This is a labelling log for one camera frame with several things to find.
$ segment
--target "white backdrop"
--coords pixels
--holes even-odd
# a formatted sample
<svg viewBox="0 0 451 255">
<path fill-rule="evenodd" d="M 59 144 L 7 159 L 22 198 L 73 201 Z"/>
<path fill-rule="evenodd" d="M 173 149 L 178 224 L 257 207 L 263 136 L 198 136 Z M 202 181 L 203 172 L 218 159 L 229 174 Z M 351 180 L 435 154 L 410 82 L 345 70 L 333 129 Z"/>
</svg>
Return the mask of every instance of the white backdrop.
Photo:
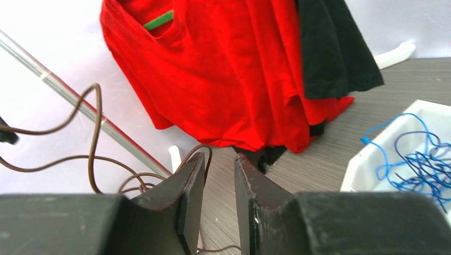
<svg viewBox="0 0 451 255">
<path fill-rule="evenodd" d="M 0 29 L 78 93 L 93 82 L 100 83 L 105 115 L 170 168 L 169 146 L 177 145 L 186 153 L 197 142 L 176 127 L 154 129 L 104 45 L 98 23 L 100 4 L 100 0 L 2 1 Z M 451 55 L 449 0 L 348 0 L 348 4 L 375 54 L 412 41 L 417 45 L 417 57 Z M 9 125 L 42 130 L 59 124 L 70 112 L 72 107 L 67 102 L 2 50 L 0 70 L 0 115 Z M 92 122 L 80 115 L 57 134 L 39 138 L 21 135 L 16 146 L 0 144 L 0 154 L 14 164 L 34 167 L 63 156 L 86 154 L 92 131 Z M 101 135 L 97 154 L 118 159 L 138 172 L 148 171 L 105 134 Z M 96 169 L 99 187 L 105 192 L 114 192 L 128 176 L 109 163 L 96 162 Z M 0 180 L 0 193 L 91 192 L 86 160 L 34 174 L 0 167 Z"/>
</svg>

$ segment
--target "gray table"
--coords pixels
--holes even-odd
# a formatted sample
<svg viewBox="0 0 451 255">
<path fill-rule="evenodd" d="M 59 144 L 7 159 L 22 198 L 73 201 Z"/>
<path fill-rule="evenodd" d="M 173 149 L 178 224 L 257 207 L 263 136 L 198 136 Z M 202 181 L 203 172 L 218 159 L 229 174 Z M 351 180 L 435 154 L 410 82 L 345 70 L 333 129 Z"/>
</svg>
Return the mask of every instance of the gray table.
<svg viewBox="0 0 451 255">
<path fill-rule="evenodd" d="M 382 71 L 385 86 L 354 93 L 349 109 L 299 155 L 285 153 L 267 176 L 290 192 L 338 191 L 360 137 L 417 99 L 451 105 L 451 58 L 413 59 Z M 207 249 L 239 245 L 231 148 L 215 149 L 204 192 L 201 226 Z M 240 254 L 227 250 L 221 254 Z"/>
</svg>

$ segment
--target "red t-shirt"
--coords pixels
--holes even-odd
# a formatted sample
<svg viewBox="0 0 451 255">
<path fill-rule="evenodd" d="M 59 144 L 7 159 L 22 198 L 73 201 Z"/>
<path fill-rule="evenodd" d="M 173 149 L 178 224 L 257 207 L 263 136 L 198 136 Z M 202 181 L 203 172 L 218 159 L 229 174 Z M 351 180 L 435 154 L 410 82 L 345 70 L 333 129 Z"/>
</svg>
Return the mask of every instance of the red t-shirt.
<svg viewBox="0 0 451 255">
<path fill-rule="evenodd" d="M 174 10 L 174 19 L 143 24 Z M 104 0 L 105 42 L 155 127 L 199 142 L 301 152 L 352 98 L 305 99 L 294 1 Z"/>
</svg>

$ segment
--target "white plastic piece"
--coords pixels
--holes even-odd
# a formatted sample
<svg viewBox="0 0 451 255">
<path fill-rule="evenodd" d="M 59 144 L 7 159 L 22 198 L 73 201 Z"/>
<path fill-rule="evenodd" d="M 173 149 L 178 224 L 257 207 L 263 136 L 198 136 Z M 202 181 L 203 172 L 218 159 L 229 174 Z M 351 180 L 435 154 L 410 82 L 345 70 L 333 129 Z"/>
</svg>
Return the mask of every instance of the white plastic piece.
<svg viewBox="0 0 451 255">
<path fill-rule="evenodd" d="M 199 229 L 199 237 L 197 238 L 197 247 L 203 249 L 204 248 L 204 242 L 202 241 L 202 235 L 201 230 Z"/>
<path fill-rule="evenodd" d="M 451 132 L 449 130 L 449 121 L 451 121 L 450 106 L 417 100 L 407 108 L 404 113 L 416 114 L 425 122 L 429 131 L 440 138 L 441 142 L 451 142 Z M 424 131 L 424 127 L 414 116 L 400 116 L 372 141 L 380 145 L 386 151 L 389 163 L 399 162 L 402 160 L 394 150 L 395 139 L 402 133 L 411 131 Z M 410 134 L 409 136 L 409 138 L 400 140 L 398 143 L 399 152 L 403 155 L 424 149 L 424 133 Z M 349 161 L 340 191 L 397 191 L 397 189 L 391 186 L 387 180 L 380 181 L 376 176 L 376 168 L 384 164 L 385 160 L 381 150 L 372 144 L 366 145 Z M 392 168 L 389 177 L 393 181 L 397 180 L 395 173 L 398 173 L 404 178 L 413 177 L 415 175 L 408 166 Z M 443 196 L 451 197 L 451 191 L 444 191 Z M 451 208 L 448 207 L 450 207 L 450 205 L 446 204 L 445 208 L 447 211 L 451 211 Z M 448 214 L 448 221 L 451 223 L 451 214 Z"/>
<path fill-rule="evenodd" d="M 108 118 L 103 117 L 103 118 L 102 118 L 102 121 L 100 122 L 100 125 L 102 126 L 102 125 L 104 125 L 104 124 L 107 123 L 107 122 L 108 122 Z"/>
<path fill-rule="evenodd" d="M 179 147 L 175 145 L 169 147 L 169 154 L 171 155 L 172 173 L 175 173 L 182 163 Z"/>
<path fill-rule="evenodd" d="M 41 81 L 43 81 L 44 79 L 46 79 L 49 75 L 51 75 L 52 74 L 52 72 L 51 71 L 44 71 L 44 72 L 42 72 L 42 74 L 39 76 L 39 79 L 41 80 Z"/>
<path fill-rule="evenodd" d="M 380 70 L 389 66 L 401 63 L 408 59 L 415 51 L 416 46 L 411 42 L 403 42 L 398 48 L 391 50 L 387 53 L 374 57 Z"/>
</svg>

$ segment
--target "t-shirt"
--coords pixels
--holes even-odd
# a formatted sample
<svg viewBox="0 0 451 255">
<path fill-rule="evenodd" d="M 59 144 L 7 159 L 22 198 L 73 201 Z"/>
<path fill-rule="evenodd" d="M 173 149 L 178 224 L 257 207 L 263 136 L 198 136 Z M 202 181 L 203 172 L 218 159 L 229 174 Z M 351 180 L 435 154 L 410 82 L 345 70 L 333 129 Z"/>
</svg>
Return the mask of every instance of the t-shirt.
<svg viewBox="0 0 451 255">
<path fill-rule="evenodd" d="M 305 97 L 342 97 L 383 84 L 344 0 L 294 0 L 302 40 Z"/>
<path fill-rule="evenodd" d="M 143 24 L 174 11 L 152 31 Z M 304 150 L 351 97 L 306 99 L 294 1 L 104 0 L 105 42 L 157 129 L 250 151 Z"/>
</svg>

